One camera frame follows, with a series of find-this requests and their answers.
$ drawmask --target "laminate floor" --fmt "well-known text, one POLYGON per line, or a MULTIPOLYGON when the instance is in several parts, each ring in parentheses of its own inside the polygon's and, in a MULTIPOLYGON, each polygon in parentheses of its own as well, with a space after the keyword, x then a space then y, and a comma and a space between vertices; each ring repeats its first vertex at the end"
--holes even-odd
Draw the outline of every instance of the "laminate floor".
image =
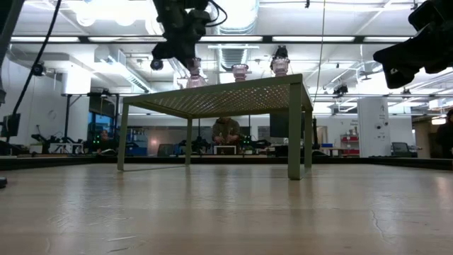
POLYGON ((453 172, 114 164, 0 172, 0 254, 452 254, 453 172), (144 168, 146 165, 128 165, 144 168))

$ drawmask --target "metal table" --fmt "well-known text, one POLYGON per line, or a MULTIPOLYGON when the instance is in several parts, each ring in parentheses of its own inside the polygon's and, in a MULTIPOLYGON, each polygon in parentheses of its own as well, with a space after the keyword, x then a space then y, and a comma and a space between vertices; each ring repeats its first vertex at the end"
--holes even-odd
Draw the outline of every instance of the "metal table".
MULTIPOLYGON (((123 98, 117 168, 124 171, 129 106, 173 115, 187 120, 187 141, 192 140, 192 120, 289 111, 288 177, 300 180, 311 168, 313 103, 302 74, 203 86, 123 98), (300 166, 301 112, 305 112, 305 162, 300 166)), ((192 148, 187 146, 185 165, 192 148)))

